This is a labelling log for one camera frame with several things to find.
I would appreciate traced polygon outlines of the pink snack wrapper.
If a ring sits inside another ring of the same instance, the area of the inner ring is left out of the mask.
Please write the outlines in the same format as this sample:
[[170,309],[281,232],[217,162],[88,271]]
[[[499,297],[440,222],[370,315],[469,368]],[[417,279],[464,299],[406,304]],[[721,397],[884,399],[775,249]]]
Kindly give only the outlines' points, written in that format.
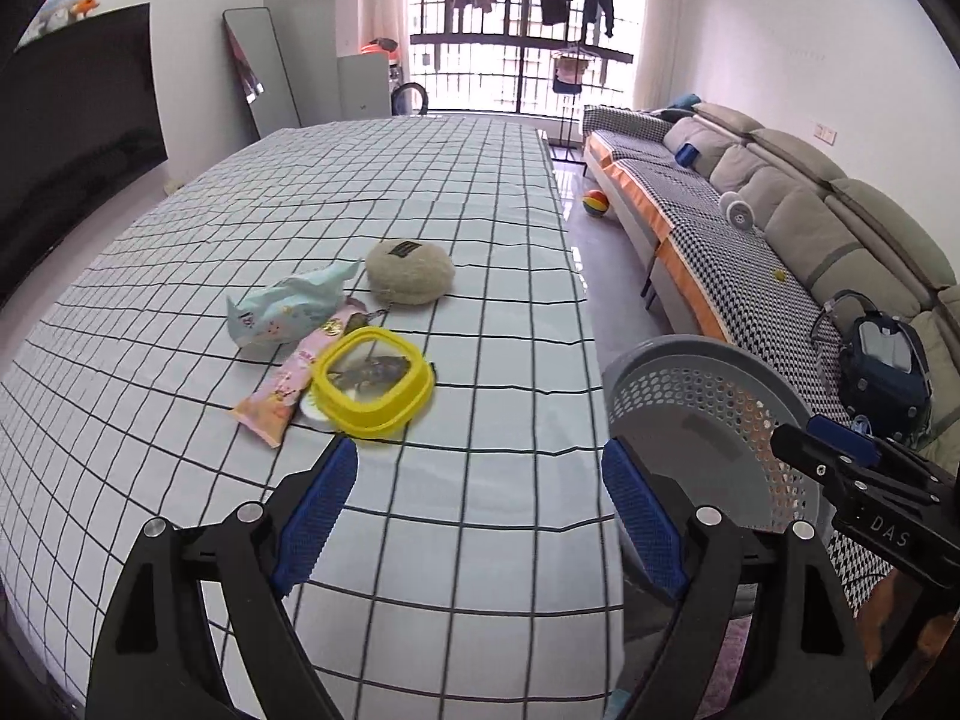
[[345,337],[352,314],[368,314],[366,304],[348,298],[332,317],[297,345],[286,361],[268,374],[264,383],[231,410],[231,416],[270,449],[280,447],[296,405],[313,380],[313,364],[325,349]]

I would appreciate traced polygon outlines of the yellow square plastic frame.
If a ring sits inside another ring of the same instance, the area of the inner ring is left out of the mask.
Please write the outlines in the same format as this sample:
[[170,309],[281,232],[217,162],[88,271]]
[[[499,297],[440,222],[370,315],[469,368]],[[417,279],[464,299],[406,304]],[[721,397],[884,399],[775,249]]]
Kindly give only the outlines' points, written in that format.
[[363,327],[325,349],[311,367],[302,416],[355,439],[402,431],[430,405],[434,367],[415,344],[381,327]]

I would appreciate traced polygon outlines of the dark spiky hair clip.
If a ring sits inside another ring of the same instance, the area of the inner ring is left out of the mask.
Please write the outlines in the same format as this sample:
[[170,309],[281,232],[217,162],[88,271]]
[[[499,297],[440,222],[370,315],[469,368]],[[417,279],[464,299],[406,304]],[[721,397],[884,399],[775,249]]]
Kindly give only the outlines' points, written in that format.
[[412,361],[398,344],[394,333],[379,327],[374,314],[352,314],[345,325],[345,337],[361,333],[347,349],[338,351],[327,364],[322,378],[342,394],[356,401],[386,395],[410,371]]

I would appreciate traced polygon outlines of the dark blue backpack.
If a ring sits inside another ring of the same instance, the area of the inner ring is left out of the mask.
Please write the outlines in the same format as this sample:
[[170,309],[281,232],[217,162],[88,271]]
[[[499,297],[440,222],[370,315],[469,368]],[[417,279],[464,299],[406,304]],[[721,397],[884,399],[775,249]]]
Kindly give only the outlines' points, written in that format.
[[809,332],[811,343],[825,320],[839,316],[844,301],[856,301],[861,314],[841,332],[839,403],[873,436],[918,444],[932,418],[931,371],[918,332],[878,309],[866,294],[841,289],[822,305]]

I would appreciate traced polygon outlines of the grey perforated laundry basket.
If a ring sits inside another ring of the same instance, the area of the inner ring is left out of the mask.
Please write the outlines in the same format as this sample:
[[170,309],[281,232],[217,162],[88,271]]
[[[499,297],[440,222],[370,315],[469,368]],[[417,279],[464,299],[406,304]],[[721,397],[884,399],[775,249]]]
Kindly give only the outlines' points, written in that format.
[[[625,439],[650,472],[673,479],[692,504],[714,505],[737,525],[762,532],[805,520],[823,543],[832,507],[770,445],[778,426],[804,427],[811,415],[765,362],[711,338],[667,335],[617,359],[605,371],[604,392],[608,440]],[[654,595],[617,520],[626,565]]]

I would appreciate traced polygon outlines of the grey sectional sofa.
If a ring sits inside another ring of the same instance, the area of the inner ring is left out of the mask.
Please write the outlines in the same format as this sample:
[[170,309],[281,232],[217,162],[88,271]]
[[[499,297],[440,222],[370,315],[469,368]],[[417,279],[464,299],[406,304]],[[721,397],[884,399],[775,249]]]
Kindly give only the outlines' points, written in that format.
[[641,294],[675,332],[740,346],[841,418],[836,358],[866,296],[919,333],[932,395],[919,452],[957,470],[958,278],[913,216],[729,107],[667,122],[589,106],[583,133],[587,171],[646,268]]

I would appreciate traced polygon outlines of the small white desk fan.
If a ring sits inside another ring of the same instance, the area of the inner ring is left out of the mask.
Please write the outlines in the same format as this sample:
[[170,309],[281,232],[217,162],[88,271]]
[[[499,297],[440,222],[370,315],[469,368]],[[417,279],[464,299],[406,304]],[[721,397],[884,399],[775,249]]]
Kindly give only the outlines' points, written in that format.
[[719,197],[719,210],[734,229],[750,234],[757,231],[754,210],[739,192],[724,192]]

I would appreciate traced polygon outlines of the white round lid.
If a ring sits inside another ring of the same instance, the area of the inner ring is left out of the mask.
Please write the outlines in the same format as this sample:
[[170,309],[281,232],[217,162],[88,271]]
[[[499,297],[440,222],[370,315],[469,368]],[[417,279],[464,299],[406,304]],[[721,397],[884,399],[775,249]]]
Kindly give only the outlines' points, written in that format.
[[317,427],[321,431],[333,431],[335,424],[331,421],[324,411],[316,405],[316,399],[311,392],[306,392],[299,400],[299,411],[304,421],[309,422],[311,426]]

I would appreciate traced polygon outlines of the blue cylinder pillow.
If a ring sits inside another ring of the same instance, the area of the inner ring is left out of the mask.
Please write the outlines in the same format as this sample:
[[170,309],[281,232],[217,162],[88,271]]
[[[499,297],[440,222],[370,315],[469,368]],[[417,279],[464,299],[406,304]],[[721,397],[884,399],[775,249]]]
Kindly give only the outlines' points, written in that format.
[[684,143],[675,153],[675,163],[682,167],[692,167],[699,157],[700,152],[693,143]]

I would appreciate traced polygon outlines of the colourful toy ball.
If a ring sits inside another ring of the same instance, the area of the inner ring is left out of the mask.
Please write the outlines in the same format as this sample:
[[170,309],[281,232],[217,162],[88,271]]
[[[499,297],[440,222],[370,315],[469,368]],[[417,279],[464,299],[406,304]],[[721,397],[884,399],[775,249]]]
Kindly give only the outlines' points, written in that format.
[[583,195],[584,211],[592,218],[602,218],[610,208],[607,195],[598,188],[591,188]]

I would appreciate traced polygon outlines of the light blue wipes packet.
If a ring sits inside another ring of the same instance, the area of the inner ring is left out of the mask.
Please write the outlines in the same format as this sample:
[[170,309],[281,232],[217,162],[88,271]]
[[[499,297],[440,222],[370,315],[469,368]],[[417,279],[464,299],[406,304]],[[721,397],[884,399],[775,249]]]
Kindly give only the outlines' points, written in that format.
[[358,262],[335,262],[286,277],[242,301],[228,298],[228,335],[239,348],[302,340],[335,314],[345,298],[345,283],[358,270]]

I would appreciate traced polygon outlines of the black clothes stand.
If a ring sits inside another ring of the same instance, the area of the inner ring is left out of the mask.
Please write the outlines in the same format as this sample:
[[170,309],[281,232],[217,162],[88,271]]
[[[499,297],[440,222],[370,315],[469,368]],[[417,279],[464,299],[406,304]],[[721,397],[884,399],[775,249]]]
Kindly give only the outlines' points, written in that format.
[[574,124],[576,124],[576,104],[583,94],[584,75],[589,70],[590,52],[583,43],[566,44],[562,50],[553,54],[553,78],[551,89],[562,99],[562,117],[558,142],[555,143],[555,156],[563,164],[579,164],[574,143]]

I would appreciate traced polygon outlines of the black television screen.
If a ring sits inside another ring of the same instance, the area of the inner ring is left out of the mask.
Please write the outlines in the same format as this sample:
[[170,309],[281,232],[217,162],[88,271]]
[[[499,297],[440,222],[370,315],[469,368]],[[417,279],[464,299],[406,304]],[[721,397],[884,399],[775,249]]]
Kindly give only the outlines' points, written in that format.
[[2,71],[2,298],[93,211],[166,160],[149,5],[18,49]]

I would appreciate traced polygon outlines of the grey cabinet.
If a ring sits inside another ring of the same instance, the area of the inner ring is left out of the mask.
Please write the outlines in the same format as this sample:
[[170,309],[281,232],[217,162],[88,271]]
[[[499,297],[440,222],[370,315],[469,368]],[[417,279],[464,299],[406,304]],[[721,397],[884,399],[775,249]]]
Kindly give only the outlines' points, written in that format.
[[340,112],[344,121],[391,117],[391,82],[386,54],[343,55],[337,59]]

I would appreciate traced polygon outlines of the leaning floor mirror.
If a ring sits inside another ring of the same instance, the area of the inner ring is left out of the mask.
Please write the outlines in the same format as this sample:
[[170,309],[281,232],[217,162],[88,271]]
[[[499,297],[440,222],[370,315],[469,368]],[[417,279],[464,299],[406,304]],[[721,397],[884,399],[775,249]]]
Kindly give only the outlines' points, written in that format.
[[228,8],[223,26],[257,137],[301,127],[270,10]]

